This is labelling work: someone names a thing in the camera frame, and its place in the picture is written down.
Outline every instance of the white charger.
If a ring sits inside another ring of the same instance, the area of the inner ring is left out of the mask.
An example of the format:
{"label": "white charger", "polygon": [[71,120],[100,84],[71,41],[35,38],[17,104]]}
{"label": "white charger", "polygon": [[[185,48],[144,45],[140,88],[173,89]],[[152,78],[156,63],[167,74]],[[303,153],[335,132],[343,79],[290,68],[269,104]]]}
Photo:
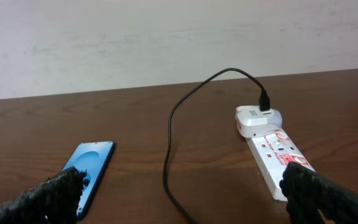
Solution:
{"label": "white charger", "polygon": [[282,129],[280,112],[260,111],[258,106],[236,108],[237,128],[247,144],[275,200],[287,201],[280,181],[289,162],[314,169]]}

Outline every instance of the white power strip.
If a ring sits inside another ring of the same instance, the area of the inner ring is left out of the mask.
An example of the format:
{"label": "white power strip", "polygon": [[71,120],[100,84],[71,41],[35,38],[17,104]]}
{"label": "white power strip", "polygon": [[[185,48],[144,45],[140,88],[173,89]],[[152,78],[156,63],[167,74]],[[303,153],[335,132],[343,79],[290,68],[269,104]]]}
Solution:
{"label": "white power strip", "polygon": [[297,162],[314,171],[282,128],[272,134],[246,140],[275,200],[287,201],[280,181],[289,162]]}

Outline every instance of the wooden table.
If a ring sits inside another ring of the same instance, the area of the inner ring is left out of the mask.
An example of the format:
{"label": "wooden table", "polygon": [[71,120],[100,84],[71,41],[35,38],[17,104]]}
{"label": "wooden table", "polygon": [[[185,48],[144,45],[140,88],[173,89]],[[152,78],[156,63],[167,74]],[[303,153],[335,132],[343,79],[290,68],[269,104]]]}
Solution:
{"label": "wooden table", "polygon": [[[358,192],[358,69],[259,78],[320,174]],[[116,151],[81,223],[184,223],[162,187],[167,121],[195,83],[0,100],[0,204],[61,170],[81,142]],[[199,223],[289,223],[237,133],[248,79],[212,82],[173,119],[170,188]]]}

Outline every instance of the black cable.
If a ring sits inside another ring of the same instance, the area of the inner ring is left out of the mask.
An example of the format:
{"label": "black cable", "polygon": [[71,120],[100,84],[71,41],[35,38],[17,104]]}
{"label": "black cable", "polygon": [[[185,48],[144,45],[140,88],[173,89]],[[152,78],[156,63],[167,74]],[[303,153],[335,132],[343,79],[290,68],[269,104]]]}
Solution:
{"label": "black cable", "polygon": [[261,111],[265,111],[265,110],[269,110],[270,109],[270,100],[269,97],[267,96],[266,90],[264,88],[264,86],[262,86],[262,84],[260,84],[260,82],[258,80],[256,80],[254,77],[252,77],[251,75],[249,75],[248,73],[239,70],[238,68],[227,68],[224,70],[221,70],[220,72],[218,72],[217,74],[211,76],[211,78],[205,80],[203,83],[199,84],[196,88],[194,88],[193,90],[191,90],[189,93],[186,94],[186,96],[184,96],[172,109],[171,114],[169,116],[169,120],[168,120],[168,151],[167,151],[167,155],[165,156],[165,161],[164,161],[164,168],[162,170],[162,185],[164,186],[164,190],[165,193],[167,193],[168,198],[172,201],[172,203],[174,204],[174,206],[179,210],[179,212],[185,217],[186,221],[190,224],[196,224],[196,222],[194,221],[194,219],[186,212],[186,210],[179,204],[179,202],[174,198],[174,196],[172,195],[171,191],[168,188],[168,160],[169,160],[169,155],[171,153],[171,145],[172,145],[172,135],[171,135],[171,123],[172,123],[172,116],[175,112],[175,110],[179,107],[179,105],[181,103],[184,102],[185,99],[187,99],[191,94],[193,94],[195,91],[197,91],[198,89],[200,89],[203,85],[207,84],[209,81],[211,81],[212,79],[216,78],[217,76],[228,72],[228,71],[233,71],[233,72],[239,72],[243,75],[245,75],[246,77],[248,77],[249,79],[251,79],[252,81],[254,81],[254,83],[256,83],[261,89],[262,92],[260,94],[260,98],[259,98],[259,108]]}

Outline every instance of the power socket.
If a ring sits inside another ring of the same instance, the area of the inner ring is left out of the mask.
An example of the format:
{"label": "power socket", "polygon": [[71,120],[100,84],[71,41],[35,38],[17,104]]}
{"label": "power socket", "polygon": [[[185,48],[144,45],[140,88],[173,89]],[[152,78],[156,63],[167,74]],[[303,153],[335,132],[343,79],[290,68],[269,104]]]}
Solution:
{"label": "power socket", "polygon": [[272,134],[246,140],[275,200],[287,201],[281,191],[280,181],[289,162],[297,162],[314,171],[282,128]]}

